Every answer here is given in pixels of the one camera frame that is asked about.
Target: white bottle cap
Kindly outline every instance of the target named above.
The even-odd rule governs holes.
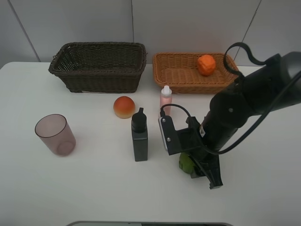
[[[161,90],[162,95],[164,95],[165,97],[171,96],[171,89],[169,88],[169,86],[164,86],[164,88]]]

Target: dark brown wicker basket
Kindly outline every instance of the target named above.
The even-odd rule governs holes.
[[[49,72],[75,93],[134,93],[145,65],[140,43],[72,42],[54,56]]]

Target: pink plastic cup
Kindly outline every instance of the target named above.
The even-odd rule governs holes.
[[[51,114],[38,121],[35,133],[56,155],[67,156],[75,148],[76,141],[66,118]]]

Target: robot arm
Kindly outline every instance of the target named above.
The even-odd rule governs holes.
[[[241,72],[228,67],[225,57],[226,69],[237,74],[238,78],[213,97],[210,111],[201,125],[188,113],[188,128],[176,131],[170,116],[165,116],[161,111],[159,118],[163,142],[169,155],[188,153],[196,165],[191,177],[206,176],[210,181],[210,189],[222,186],[219,154],[230,149],[219,150],[250,116],[262,114],[263,120],[270,111],[301,102],[301,81],[298,81],[301,77],[301,52],[291,52],[283,57],[277,54],[260,62],[252,56],[246,44],[235,43],[231,47],[234,46],[244,48],[253,63],[266,66],[244,77]]]

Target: orange fruit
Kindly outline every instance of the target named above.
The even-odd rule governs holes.
[[[198,71],[203,76],[211,75],[216,68],[216,63],[211,55],[203,55],[198,58]]]

